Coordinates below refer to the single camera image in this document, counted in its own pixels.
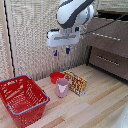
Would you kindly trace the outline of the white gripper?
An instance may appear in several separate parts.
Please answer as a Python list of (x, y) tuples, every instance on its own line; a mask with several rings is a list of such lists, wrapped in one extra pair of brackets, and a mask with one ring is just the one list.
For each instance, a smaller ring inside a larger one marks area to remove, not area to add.
[(54, 49), (54, 56), (58, 55), (58, 47), (69, 45), (66, 47), (66, 54), (70, 54), (71, 44), (76, 44), (79, 42), (80, 32), (73, 32), (69, 35), (63, 35), (59, 31), (49, 31), (47, 34), (47, 45), (49, 47), (56, 47)]

